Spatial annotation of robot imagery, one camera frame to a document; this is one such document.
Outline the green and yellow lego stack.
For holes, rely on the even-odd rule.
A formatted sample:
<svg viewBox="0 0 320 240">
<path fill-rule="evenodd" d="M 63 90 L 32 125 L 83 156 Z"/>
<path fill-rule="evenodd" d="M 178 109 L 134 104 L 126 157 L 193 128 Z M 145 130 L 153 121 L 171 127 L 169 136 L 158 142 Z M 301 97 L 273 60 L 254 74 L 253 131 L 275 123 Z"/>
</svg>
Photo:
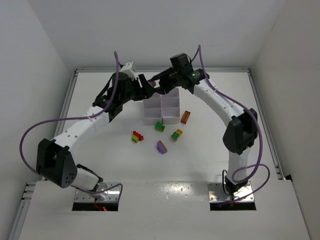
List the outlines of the green and yellow lego stack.
<svg viewBox="0 0 320 240">
<path fill-rule="evenodd" d="M 155 126 L 154 126 L 154 129 L 155 129 L 156 131 L 158 131 L 158 132 L 161 132 L 161 133 L 164 132 L 165 128 L 166 128 L 166 127 L 165 127 L 161 122 L 157 122 L 157 123 L 155 124 Z"/>
</svg>

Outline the red and yellow lego stack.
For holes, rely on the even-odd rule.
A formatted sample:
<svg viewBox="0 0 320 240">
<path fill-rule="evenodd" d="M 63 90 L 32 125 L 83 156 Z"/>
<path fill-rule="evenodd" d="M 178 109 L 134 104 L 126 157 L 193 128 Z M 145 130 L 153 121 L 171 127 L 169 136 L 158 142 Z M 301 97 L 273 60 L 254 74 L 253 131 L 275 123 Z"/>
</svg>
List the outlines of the red and yellow lego stack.
<svg viewBox="0 0 320 240">
<path fill-rule="evenodd" d="M 133 131 L 131 139 L 133 142 L 138 143 L 144 140 L 144 136 L 137 131 Z"/>
</svg>

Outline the green orange lego stack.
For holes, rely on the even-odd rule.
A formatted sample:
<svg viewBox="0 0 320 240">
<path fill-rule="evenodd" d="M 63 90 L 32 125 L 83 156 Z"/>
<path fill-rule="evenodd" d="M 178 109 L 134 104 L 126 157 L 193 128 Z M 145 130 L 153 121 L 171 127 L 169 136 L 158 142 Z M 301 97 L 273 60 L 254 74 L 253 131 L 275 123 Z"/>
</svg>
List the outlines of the green orange lego stack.
<svg viewBox="0 0 320 240">
<path fill-rule="evenodd" d="M 177 141 L 183 134 L 183 131 L 180 130 L 180 129 L 177 129 L 176 131 L 173 132 L 173 134 L 171 135 L 171 138 L 174 140 L 174 141 Z"/>
</svg>

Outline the purple lego brick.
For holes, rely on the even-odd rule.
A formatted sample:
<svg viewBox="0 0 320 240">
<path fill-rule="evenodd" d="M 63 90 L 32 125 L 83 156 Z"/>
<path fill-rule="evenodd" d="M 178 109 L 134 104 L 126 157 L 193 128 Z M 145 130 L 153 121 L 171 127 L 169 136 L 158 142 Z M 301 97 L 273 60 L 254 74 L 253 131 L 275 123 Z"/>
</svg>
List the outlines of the purple lego brick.
<svg viewBox="0 0 320 240">
<path fill-rule="evenodd" d="M 156 85 L 156 82 L 153 80 L 153 81 L 148 81 L 148 83 L 151 85 L 151 86 L 155 86 Z"/>
</svg>

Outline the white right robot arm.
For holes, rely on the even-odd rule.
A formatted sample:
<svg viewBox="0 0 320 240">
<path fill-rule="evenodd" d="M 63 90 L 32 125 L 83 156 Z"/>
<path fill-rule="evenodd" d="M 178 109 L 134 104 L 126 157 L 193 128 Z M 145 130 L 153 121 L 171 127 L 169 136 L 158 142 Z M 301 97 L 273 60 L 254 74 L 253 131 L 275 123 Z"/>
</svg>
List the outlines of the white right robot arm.
<svg viewBox="0 0 320 240">
<path fill-rule="evenodd" d="M 226 126 L 222 141 L 229 153 L 225 190 L 233 196 L 249 181 L 248 158 L 258 136 L 255 124 L 257 113 L 252 108 L 245 111 L 234 100 L 222 96 L 203 68 L 193 69 L 187 54 L 175 55 L 170 61 L 172 66 L 153 76 L 150 81 L 158 81 L 159 87 L 155 91 L 162 95 L 169 93 L 175 87 L 188 90 L 220 117 Z"/>
</svg>

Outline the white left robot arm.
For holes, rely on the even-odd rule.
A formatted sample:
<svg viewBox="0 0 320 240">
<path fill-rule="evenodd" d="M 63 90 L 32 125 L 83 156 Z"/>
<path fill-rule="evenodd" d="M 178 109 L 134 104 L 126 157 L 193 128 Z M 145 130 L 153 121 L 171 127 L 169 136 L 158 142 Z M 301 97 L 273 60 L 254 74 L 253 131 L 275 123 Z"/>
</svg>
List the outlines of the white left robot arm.
<svg viewBox="0 0 320 240">
<path fill-rule="evenodd" d="M 83 116 L 74 117 L 75 123 L 53 139 L 40 141 L 36 172 L 63 189 L 72 186 L 84 192 L 94 192 L 102 178 L 76 164 L 74 157 L 80 146 L 109 124 L 125 103 L 149 99 L 156 92 L 143 74 L 114 73 Z"/>
</svg>

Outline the white divided storage box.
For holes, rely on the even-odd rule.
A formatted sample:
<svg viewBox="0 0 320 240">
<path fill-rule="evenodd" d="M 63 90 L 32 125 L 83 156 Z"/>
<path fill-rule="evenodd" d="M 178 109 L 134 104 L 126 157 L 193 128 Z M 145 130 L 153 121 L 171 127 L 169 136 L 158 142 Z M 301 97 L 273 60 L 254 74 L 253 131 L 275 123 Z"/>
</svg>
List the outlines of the white divided storage box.
<svg viewBox="0 0 320 240">
<path fill-rule="evenodd" d="M 174 88 L 168 94 L 154 93 L 142 101 L 143 121 L 146 125 L 162 123 L 173 125 L 180 122 L 180 92 Z"/>
</svg>

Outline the purple half-round lego piece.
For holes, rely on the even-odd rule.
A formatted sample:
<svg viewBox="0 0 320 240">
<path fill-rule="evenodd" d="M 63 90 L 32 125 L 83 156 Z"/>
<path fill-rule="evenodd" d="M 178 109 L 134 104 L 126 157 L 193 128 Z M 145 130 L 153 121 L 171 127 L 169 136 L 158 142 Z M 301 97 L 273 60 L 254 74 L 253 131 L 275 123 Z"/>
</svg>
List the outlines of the purple half-round lego piece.
<svg viewBox="0 0 320 240">
<path fill-rule="evenodd" d="M 163 144 L 161 140 L 159 140 L 156 144 L 156 149 L 161 153 L 161 154 L 166 154 L 168 152 L 166 146 Z"/>
</svg>

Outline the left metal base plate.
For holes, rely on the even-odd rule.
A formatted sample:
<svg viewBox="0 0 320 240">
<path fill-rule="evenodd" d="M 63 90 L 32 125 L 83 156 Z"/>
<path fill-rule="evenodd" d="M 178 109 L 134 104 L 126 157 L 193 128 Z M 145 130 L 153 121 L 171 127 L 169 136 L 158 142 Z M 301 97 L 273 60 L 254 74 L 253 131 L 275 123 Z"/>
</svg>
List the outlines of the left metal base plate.
<svg viewBox="0 0 320 240">
<path fill-rule="evenodd" d="M 93 204 L 97 200 L 98 203 L 115 204 L 119 202 L 122 190 L 123 185 L 119 182 L 100 182 L 94 190 L 98 193 L 91 194 L 77 189 L 74 195 L 74 203 Z"/>
</svg>

